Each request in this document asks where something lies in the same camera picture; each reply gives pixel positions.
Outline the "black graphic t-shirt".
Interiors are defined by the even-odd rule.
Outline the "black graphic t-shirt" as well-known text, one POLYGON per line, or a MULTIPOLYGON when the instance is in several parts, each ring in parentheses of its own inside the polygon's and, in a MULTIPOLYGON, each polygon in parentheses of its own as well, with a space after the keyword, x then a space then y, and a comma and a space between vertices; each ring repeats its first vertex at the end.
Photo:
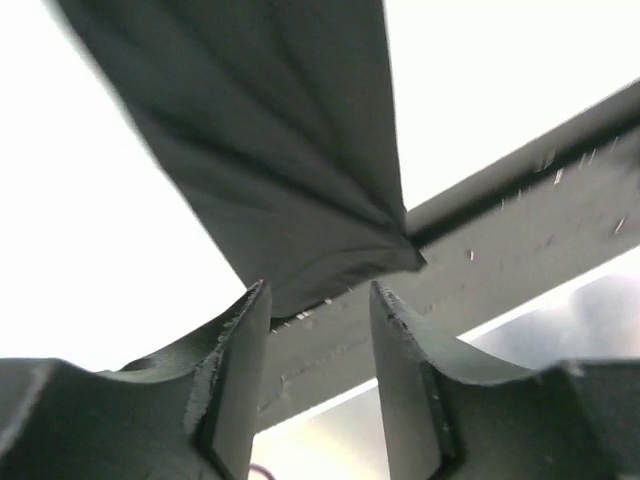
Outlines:
POLYGON ((379 1, 63 1, 236 275, 287 318, 416 271, 379 1))

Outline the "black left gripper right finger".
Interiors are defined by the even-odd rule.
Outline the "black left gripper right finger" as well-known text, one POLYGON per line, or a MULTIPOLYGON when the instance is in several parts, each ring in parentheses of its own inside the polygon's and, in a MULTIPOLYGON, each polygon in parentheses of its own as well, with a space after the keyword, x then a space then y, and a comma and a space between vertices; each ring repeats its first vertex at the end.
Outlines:
POLYGON ((635 479, 639 364, 528 369, 422 317, 380 282, 371 337, 394 479, 635 479))

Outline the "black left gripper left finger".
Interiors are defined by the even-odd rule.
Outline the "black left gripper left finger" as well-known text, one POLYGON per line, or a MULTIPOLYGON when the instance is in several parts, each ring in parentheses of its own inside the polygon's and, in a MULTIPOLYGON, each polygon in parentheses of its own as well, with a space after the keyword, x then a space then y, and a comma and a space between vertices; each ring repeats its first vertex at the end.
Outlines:
POLYGON ((271 293, 118 371, 1 363, 5 479, 244 479, 257 427, 271 293))

